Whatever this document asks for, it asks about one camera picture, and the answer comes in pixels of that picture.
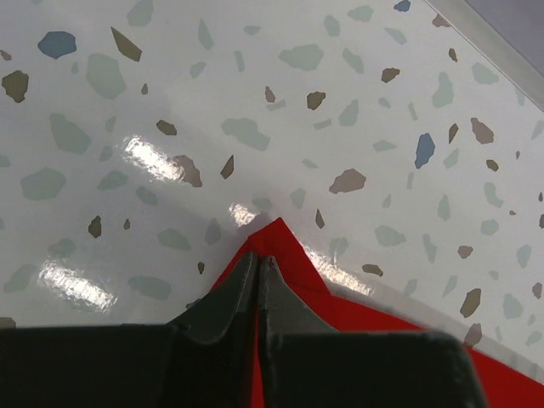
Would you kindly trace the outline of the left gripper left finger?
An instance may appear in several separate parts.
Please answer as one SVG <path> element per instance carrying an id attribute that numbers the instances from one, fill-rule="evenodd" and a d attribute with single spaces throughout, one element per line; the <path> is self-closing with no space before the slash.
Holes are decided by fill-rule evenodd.
<path id="1" fill-rule="evenodd" d="M 248 407 L 258 257 L 166 324 L 6 328 L 4 407 Z"/>

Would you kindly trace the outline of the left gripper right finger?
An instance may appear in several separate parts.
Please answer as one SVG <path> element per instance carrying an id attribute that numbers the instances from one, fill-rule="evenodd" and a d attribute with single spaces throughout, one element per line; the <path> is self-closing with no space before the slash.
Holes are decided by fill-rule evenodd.
<path id="1" fill-rule="evenodd" d="M 266 257 L 258 278 L 258 352 L 268 407 L 485 407 L 463 346 L 439 331 L 340 332 Z"/>

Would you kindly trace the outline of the red t shirt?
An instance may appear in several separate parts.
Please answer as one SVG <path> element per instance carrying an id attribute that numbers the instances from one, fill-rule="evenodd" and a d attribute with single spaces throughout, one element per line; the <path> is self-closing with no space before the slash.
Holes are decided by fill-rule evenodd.
<path id="1" fill-rule="evenodd" d="M 326 323 L 342 331 L 422 331 L 423 327 L 333 295 L 282 218 L 250 235 L 212 286 L 216 289 L 245 252 L 271 255 L 287 285 Z M 474 348 L 467 348 L 491 407 L 542 407 L 543 385 Z"/>

